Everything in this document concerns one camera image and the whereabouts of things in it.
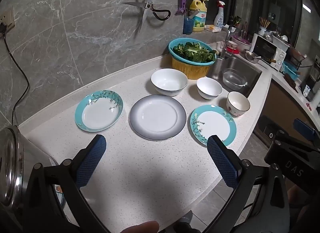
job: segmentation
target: plate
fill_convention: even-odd
[[[233,117],[223,108],[203,105],[196,108],[190,117],[190,126],[195,137],[204,145],[211,135],[217,135],[228,146],[236,137],[237,127]]]
[[[150,140],[166,140],[182,131],[187,121],[183,106],[166,95],[149,95],[131,108],[132,128]]]
[[[113,125],[123,110],[122,98],[114,91],[101,90],[87,95],[78,104],[76,124],[85,131],[98,132]]]

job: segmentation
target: scissors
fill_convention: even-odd
[[[123,2],[123,4],[127,4],[127,5],[133,5],[133,6],[136,6],[136,7],[139,7],[139,8],[143,8],[144,9],[144,12],[143,12],[143,16],[142,16],[142,21],[141,21],[141,25],[140,25],[140,29],[142,28],[144,22],[146,21],[147,19],[147,16],[148,16],[148,13],[149,11],[151,10],[153,15],[158,19],[158,20],[161,20],[161,21],[165,21],[167,19],[170,18],[170,15],[171,15],[171,12],[169,10],[157,10],[155,8],[153,8],[153,5],[152,5],[152,0],[147,0],[146,3],[144,2]],[[156,12],[167,12],[168,15],[167,17],[165,18],[160,18]]]

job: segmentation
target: scissors handle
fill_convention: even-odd
[[[153,11],[153,15],[158,19],[158,20],[167,20],[167,19],[169,19],[170,18],[170,16],[171,16],[171,11],[169,11],[169,10],[156,10],[156,9],[152,9],[152,11]],[[160,18],[155,12],[167,12],[168,13],[168,15],[167,15],[167,17],[165,17],[165,18]]]

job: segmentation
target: electrical outlet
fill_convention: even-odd
[[[13,6],[2,15],[0,15],[0,23],[1,22],[4,22],[7,25],[7,32],[15,26]]]

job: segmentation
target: teal-rimmed plate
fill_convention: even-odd
[[[113,125],[123,110],[122,98],[114,91],[101,90],[87,95],[78,104],[76,124],[87,132],[98,132]]]
[[[215,105],[196,108],[190,117],[190,127],[195,137],[204,145],[207,145],[211,135],[217,135],[225,146],[228,146],[237,133],[233,117],[223,108]]]

